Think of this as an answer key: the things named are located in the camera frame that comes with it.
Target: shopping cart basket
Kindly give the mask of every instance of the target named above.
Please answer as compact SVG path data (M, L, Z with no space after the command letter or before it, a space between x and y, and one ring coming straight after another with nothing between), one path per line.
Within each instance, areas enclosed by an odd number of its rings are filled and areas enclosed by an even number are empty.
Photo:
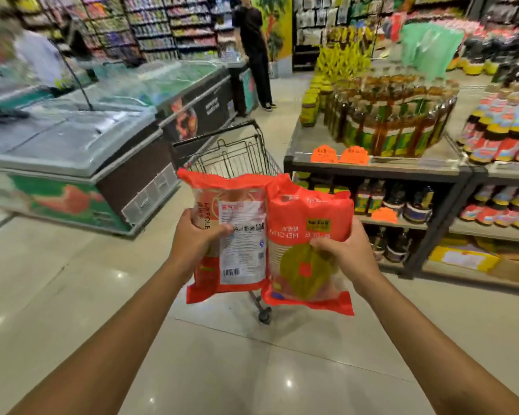
M233 140L218 138L237 129L253 127L255 133L241 137L233 134ZM202 146L197 153L185 155L185 146L200 143ZM199 137L173 143L174 158L177 167L192 171L219 175L224 178L235 178L247 173L276 176L281 168L271 154L265 149L263 133L254 119L230 125ZM263 307L261 297L250 292L254 304L260 311L258 319L268 325L271 319L271 308Z

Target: nutrition label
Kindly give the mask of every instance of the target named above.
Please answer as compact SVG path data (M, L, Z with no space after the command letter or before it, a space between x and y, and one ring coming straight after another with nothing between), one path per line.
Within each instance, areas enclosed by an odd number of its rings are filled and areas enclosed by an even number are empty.
M265 222L263 201L219 202L219 223L230 223L234 228L220 241L221 284L250 284L265 278Z

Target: tile grout line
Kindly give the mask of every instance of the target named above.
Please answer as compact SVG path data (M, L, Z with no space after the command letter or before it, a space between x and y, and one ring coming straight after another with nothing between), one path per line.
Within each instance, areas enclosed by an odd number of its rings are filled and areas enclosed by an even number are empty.
M277 348L281 348L281 349L284 349L284 350L287 350L287 351L298 352L299 354L309 355L311 357L319 358L321 360L330 361L331 363L343 364L343 365L346 365L348 367L353 367L355 369L360 369L360 370L371 371L373 373L381 374L383 376L392 377L392 378L395 378L397 380L403 380L403 381L407 381L407 382L413 383L413 384L416 383L415 381L409 380L407 378L402 378L402 377L394 376L392 374L387 374L387 373L381 373L380 371L366 369L365 367L359 367L359 366L355 366L353 364L342 363L341 361L335 361L335 360L331 360L331 359L326 358L326 357L320 357L318 355L310 354L309 352L298 351L298 350L294 350L292 348L287 348L285 346L281 346L281 345L277 345L277 344L272 344L271 342L263 341L261 339L250 338L250 337L247 337L247 336L242 336L242 335L239 335L239 334L235 334L233 332L227 332L225 330L221 330L221 329L217 329L217 328L211 328L211 327L208 327L208 326L205 326L205 325L200 325L199 323L195 323L195 322L191 322L191 321L188 321L188 320L179 319L179 318L176 318L176 317L172 317L172 319L175 319L175 320L178 320L178 321L181 321L181 322L184 322L184 323L189 323L191 325L198 326L198 327L201 327L201 328L211 329L211 330L214 330L214 331L217 331L217 332L221 332L221 333L224 333L224 334L228 334L228 335L233 335L233 336L238 336L238 337L241 337L241 338L249 339L251 341L261 342L263 344L274 346L274 347L277 347Z

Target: white shirt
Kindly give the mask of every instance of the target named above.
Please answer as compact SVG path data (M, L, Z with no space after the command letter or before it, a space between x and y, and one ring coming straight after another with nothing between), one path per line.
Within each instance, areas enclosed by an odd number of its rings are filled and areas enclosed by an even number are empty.
M31 66L45 86L62 87L69 80L60 51L45 36L24 30L15 39L15 55Z

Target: person's left hand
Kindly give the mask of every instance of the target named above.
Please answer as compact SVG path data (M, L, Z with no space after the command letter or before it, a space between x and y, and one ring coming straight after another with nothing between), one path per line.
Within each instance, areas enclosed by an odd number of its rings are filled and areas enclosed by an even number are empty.
M181 270L186 283L194 272L194 268L200 259L208 251L210 243L219 237L225 237L232 233L232 226L228 223L213 226L208 230L202 230L192 224L190 219L191 209L183 211L183 215L177 223L173 244L167 262L172 263Z

